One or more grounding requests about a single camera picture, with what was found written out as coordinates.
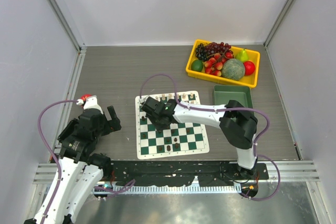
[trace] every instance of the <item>green pear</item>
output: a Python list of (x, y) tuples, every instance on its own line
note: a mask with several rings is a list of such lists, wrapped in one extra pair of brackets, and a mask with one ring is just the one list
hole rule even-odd
[(242, 51), (240, 51), (236, 55), (236, 59), (240, 60), (242, 63), (244, 63), (245, 61), (248, 61), (247, 51), (245, 49), (243, 49)]

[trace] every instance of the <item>white wall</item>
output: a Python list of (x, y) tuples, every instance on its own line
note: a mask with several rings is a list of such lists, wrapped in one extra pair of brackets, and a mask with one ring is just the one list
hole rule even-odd
[(65, 0), (87, 46), (264, 42), (286, 0)]
[(314, 160), (332, 206), (336, 205), (335, 17), (336, 0), (296, 0), (269, 46), (295, 137), (304, 158)]
[[(48, 158), (37, 118), (65, 97), (76, 52), (46, 0), (0, 3), (0, 222), (23, 223), (37, 164)], [(50, 142), (60, 112), (43, 117)]]

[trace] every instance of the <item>chessboard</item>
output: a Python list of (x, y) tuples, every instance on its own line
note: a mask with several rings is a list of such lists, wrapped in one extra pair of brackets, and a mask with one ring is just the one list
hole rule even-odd
[[(197, 91), (177, 93), (180, 101), (189, 101), (190, 104), (200, 104)], [(167, 102), (175, 99), (174, 93), (143, 95), (158, 101)], [(204, 124), (198, 123), (172, 123), (170, 127), (161, 132), (157, 131), (146, 113), (141, 110), (139, 97), (135, 98), (136, 117), (136, 154), (138, 159), (151, 159), (159, 157), (182, 156), (209, 152), (209, 142)]]

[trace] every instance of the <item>gray floor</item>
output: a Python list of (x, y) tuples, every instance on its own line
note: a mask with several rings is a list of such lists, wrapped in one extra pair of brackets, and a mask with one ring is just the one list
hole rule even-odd
[[(258, 197), (271, 194), (275, 183), (259, 183)], [(281, 183), (272, 199), (255, 202), (238, 194), (120, 195), (89, 202), (76, 223), (114, 224), (314, 224), (319, 223), (306, 183)]]
[[(242, 46), (261, 54), (258, 86), (251, 95), (255, 109), (266, 112), (271, 120), (268, 132), (258, 142), (258, 153), (273, 159), (297, 159), (288, 124), (271, 72), (268, 56), (262, 45)], [(112, 159), (136, 159), (134, 98), (142, 82), (149, 76), (164, 72), (177, 81), (178, 91), (197, 90), (202, 104), (212, 104), (213, 82), (187, 76), (185, 66), (192, 46), (89, 47), (79, 78), (76, 98), (85, 93), (98, 96), (103, 110), (113, 105), (121, 120), (122, 130), (103, 137), (96, 153), (106, 153)], [(143, 94), (173, 91), (168, 78), (157, 77), (148, 82)], [(70, 118), (81, 113), (73, 106)], [(258, 116), (258, 130), (265, 127)], [(235, 149), (222, 132), (206, 127), (210, 152), (167, 159), (236, 159)]]

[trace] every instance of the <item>gray wood tabletop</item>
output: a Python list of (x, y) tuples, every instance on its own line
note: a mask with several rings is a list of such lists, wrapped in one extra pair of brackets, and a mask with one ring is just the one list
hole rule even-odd
[[(271, 125), (258, 141), (258, 153), (277, 160), (298, 159), (264, 47), (240, 47), (260, 52), (258, 85), (251, 90), (251, 96), (254, 108), (266, 112)], [(122, 125), (120, 131), (100, 139), (96, 153), (106, 153), (112, 159), (137, 159), (134, 99), (139, 95), (143, 81), (153, 74), (168, 73), (177, 82), (178, 91), (196, 90), (200, 94), (201, 104), (213, 103), (212, 90), (215, 83), (191, 78), (185, 72), (191, 50), (192, 46), (88, 47), (75, 98), (86, 93), (97, 95), (105, 112), (107, 106), (114, 106)], [(143, 90), (143, 94), (168, 92), (173, 92), (173, 85), (167, 77), (150, 80)], [(76, 118), (80, 113), (81, 108), (73, 106), (70, 118)], [(260, 132), (266, 122), (262, 116), (257, 114), (256, 117)], [(221, 130), (207, 126), (206, 131), (209, 153), (165, 159), (237, 158), (235, 148), (228, 143)]]

